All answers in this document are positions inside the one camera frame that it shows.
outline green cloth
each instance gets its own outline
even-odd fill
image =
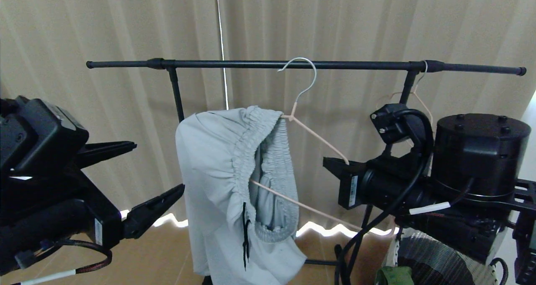
[[[411,279],[411,268],[385,266],[376,273],[374,285],[414,285]]]

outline clothing rack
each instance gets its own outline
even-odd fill
[[[254,68],[254,69],[281,69],[288,61],[286,60],[165,60],[153,58],[149,60],[116,60],[106,62],[87,61],[86,66],[92,68],[104,67],[149,67],[166,70],[172,84],[173,96],[177,108],[179,122],[184,120],[182,100],[178,85],[177,68]],[[339,70],[404,70],[407,71],[404,80],[404,88],[400,94],[400,104],[407,104],[408,98],[419,73],[438,73],[440,71],[461,71],[468,73],[502,73],[508,75],[525,75],[525,67],[502,67],[489,65],[450,64],[438,60],[422,60],[418,62],[375,62],[375,61],[314,61],[316,69],[339,69]],[[311,69],[307,62],[292,62],[287,68]],[[391,152],[392,145],[385,146],[384,153]],[[363,225],[367,225],[373,206],[367,205]],[[339,257],[340,246],[335,247],[335,254]],[[337,266],[335,261],[306,260],[306,264],[321,264]]]

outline curtain fold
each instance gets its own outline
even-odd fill
[[[119,209],[182,182],[169,75],[88,69],[87,60],[220,60],[214,0],[1,0],[2,97],[67,109],[90,142],[132,140],[134,151],[84,171]],[[185,115],[224,108],[222,71],[179,70]],[[184,220],[183,201],[172,210]]]
[[[227,60],[442,60],[447,63],[525,66],[524,77],[484,73],[431,73],[418,94],[434,120],[455,113],[521,118],[536,88],[534,0],[220,0]],[[385,94],[400,91],[405,72],[319,70],[300,98],[296,116],[354,161],[383,144],[368,115]],[[229,70],[231,107],[259,105],[289,112],[310,70]],[[424,110],[411,97],[409,106]],[[289,143],[300,201],[360,223],[364,209],[337,205],[338,180],[322,167],[336,157],[289,123]],[[394,148],[396,155],[408,151]],[[302,222],[331,222],[306,211]]]

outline drawstring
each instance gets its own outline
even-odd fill
[[[242,244],[242,247],[244,249],[244,270],[245,270],[245,257],[247,256],[247,259],[249,260],[249,238],[247,237],[247,226],[249,226],[249,223],[251,221],[247,219],[245,220],[245,202],[242,205],[242,225],[244,226],[244,243]]]

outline brown tile floor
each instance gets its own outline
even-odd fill
[[[296,240],[297,245],[311,259],[335,260],[333,247],[345,244],[344,235],[324,238],[308,231]],[[352,273],[353,284],[371,284],[389,242],[367,237]],[[203,278],[193,273],[188,230],[166,223],[149,231],[138,240],[126,240],[113,248],[113,262],[96,272],[67,277],[45,284],[51,285],[200,285]],[[76,247],[62,247],[48,259],[25,270],[17,270],[2,277],[2,285],[9,285],[35,277],[84,266],[102,259],[100,254]],[[334,268],[306,264],[290,284],[333,284]]]

